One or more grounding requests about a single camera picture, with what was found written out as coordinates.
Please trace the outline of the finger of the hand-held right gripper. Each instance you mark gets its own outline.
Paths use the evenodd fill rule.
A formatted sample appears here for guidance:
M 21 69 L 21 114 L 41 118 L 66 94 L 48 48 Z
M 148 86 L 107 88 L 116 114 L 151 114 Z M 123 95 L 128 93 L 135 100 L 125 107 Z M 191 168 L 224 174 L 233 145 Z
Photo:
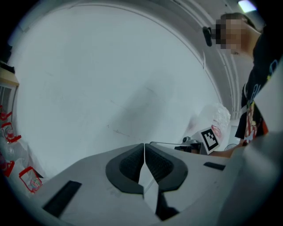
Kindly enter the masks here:
M 150 142 L 151 145 L 159 145 L 159 146 L 163 146 L 163 147 L 175 147 L 176 144 L 175 143 L 163 143 L 163 142 Z

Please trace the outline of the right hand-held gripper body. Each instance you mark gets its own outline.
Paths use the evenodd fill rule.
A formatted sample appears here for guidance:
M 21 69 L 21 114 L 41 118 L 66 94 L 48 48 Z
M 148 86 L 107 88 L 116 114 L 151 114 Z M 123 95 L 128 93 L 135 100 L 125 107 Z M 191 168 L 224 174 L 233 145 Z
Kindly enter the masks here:
M 221 144 L 222 132 L 217 127 L 209 127 L 196 132 L 192 137 L 184 137 L 174 149 L 193 154 L 209 155 Z

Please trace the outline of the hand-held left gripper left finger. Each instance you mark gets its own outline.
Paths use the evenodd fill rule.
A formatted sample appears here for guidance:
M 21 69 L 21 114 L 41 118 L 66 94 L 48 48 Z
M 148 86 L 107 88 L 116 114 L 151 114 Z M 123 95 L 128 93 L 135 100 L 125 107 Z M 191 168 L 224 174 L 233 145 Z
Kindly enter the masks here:
M 139 175 L 144 144 L 83 158 L 48 180 L 33 202 L 49 226 L 151 226 Z

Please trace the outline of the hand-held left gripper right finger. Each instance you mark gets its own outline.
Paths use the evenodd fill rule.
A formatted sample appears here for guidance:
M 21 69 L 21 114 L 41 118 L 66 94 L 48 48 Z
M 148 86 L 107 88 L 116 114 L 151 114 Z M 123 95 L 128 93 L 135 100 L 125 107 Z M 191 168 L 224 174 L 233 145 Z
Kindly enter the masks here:
M 236 157 L 222 158 L 145 145 L 145 162 L 157 180 L 155 213 L 147 226 L 218 226 L 236 177 Z

